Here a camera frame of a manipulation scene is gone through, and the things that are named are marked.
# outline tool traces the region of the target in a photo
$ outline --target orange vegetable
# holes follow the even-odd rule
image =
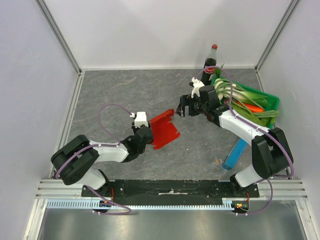
[[[263,108],[260,108],[258,106],[249,104],[249,103],[243,103],[251,112],[253,113],[263,113],[265,110]]]

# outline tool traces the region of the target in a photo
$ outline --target red object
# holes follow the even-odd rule
[[[150,120],[154,138],[153,149],[160,149],[180,136],[180,132],[171,122],[173,115],[175,115],[175,110],[169,109]]]
[[[263,108],[260,108],[258,106],[255,106],[249,103],[244,102],[243,104],[253,113],[263,113],[265,111]]]

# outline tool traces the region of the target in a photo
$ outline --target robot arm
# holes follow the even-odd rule
[[[87,148],[60,172],[60,178],[65,185],[80,183],[97,190],[108,179],[101,171],[92,167],[94,163],[109,161],[126,163],[145,152],[146,145],[152,144],[154,140],[150,123],[145,112],[132,113],[131,116],[134,118],[132,123],[134,135],[121,141],[119,146],[95,142],[88,140],[85,135],[79,135],[52,156],[51,162],[55,169],[59,170],[75,153]]]
[[[233,132],[251,146],[252,164],[230,178],[237,190],[261,179],[268,179],[289,167],[289,163],[279,147],[258,129],[272,135],[284,147],[293,162],[286,136],[280,128],[269,129],[248,120],[255,126],[253,128],[236,118],[231,113],[229,106],[220,104],[213,86],[205,86],[195,78],[190,82],[190,86],[193,87],[191,94],[180,97],[180,103],[176,109],[177,114],[185,117],[186,107],[188,107],[189,116],[204,114],[208,121]]]

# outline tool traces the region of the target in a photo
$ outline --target blue handle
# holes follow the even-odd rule
[[[232,169],[238,162],[241,154],[244,152],[247,143],[242,138],[239,138],[238,142],[235,144],[231,150],[230,155],[226,158],[225,162],[222,164],[222,167],[226,170]]]

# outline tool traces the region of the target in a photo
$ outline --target gray floor surface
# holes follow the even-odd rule
[[[233,81],[260,89],[254,69],[227,69]],[[114,143],[99,126],[99,109],[109,103],[125,106],[131,112],[144,111],[148,119],[176,109],[180,96],[191,93],[189,82],[198,71],[107,70],[86,71],[76,105],[69,141],[84,134],[96,142]],[[102,113],[104,126],[121,139],[132,135],[132,119],[122,109],[111,106]],[[238,137],[217,127],[204,115],[180,118],[173,124],[180,137],[161,149],[148,145],[144,154],[127,163],[101,162],[94,165],[109,179],[223,179],[251,163],[247,147],[236,167],[226,171],[222,163]]]

